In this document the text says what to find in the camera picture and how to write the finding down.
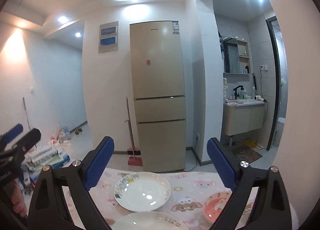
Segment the person's left hand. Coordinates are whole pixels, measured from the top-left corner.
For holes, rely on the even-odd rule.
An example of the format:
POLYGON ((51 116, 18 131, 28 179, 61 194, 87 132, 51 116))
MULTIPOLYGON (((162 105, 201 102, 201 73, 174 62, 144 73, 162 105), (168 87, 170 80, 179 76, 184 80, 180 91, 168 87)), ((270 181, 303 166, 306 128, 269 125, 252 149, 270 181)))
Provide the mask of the person's left hand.
POLYGON ((20 191, 20 186, 17 179, 13 181, 11 201, 13 204, 14 212, 19 214, 21 217, 25 217, 27 215, 27 207, 24 201, 24 197, 20 191))

